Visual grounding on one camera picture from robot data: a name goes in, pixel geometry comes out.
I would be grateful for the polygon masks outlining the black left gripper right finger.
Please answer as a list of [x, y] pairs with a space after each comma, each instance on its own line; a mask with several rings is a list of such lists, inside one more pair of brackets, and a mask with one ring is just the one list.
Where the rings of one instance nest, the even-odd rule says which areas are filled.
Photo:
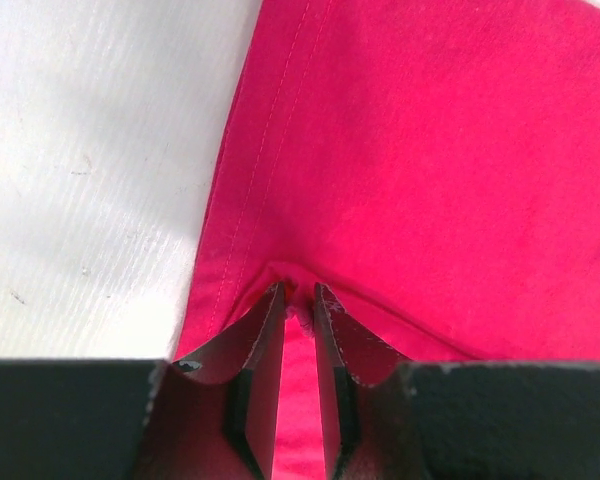
[[331, 479], [600, 479], [600, 363], [417, 362], [315, 287]]

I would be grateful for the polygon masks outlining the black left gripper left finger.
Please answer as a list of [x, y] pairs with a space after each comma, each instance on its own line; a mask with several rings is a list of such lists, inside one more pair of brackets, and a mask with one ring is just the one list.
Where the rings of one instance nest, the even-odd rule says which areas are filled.
[[267, 479], [285, 288], [178, 361], [0, 360], [0, 479]]

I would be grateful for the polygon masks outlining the crimson pink t shirt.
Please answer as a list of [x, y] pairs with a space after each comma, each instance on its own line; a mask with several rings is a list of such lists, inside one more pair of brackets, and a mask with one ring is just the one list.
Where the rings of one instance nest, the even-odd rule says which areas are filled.
[[277, 479], [325, 475], [318, 282], [417, 360], [600, 361], [600, 9], [264, 2], [178, 353], [277, 281]]

